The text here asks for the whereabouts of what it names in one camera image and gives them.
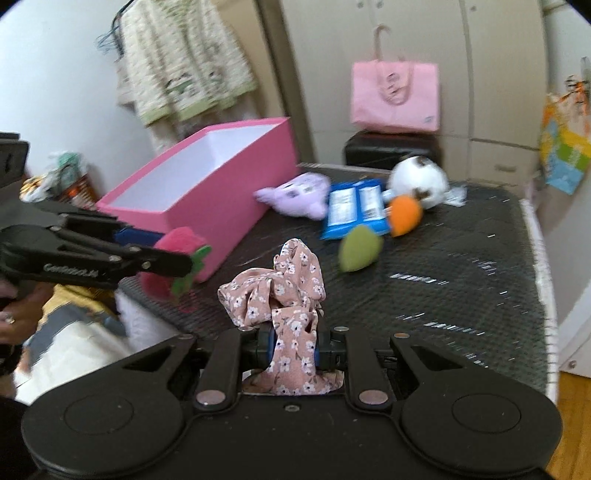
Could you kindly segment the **person's left hand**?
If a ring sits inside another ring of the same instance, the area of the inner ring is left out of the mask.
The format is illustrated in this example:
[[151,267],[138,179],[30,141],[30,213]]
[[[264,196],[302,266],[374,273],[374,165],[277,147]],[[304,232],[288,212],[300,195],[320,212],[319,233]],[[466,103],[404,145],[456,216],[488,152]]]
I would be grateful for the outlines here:
[[8,304],[1,311],[1,343],[19,345],[37,330],[43,307],[51,299],[54,285],[36,283],[26,297]]

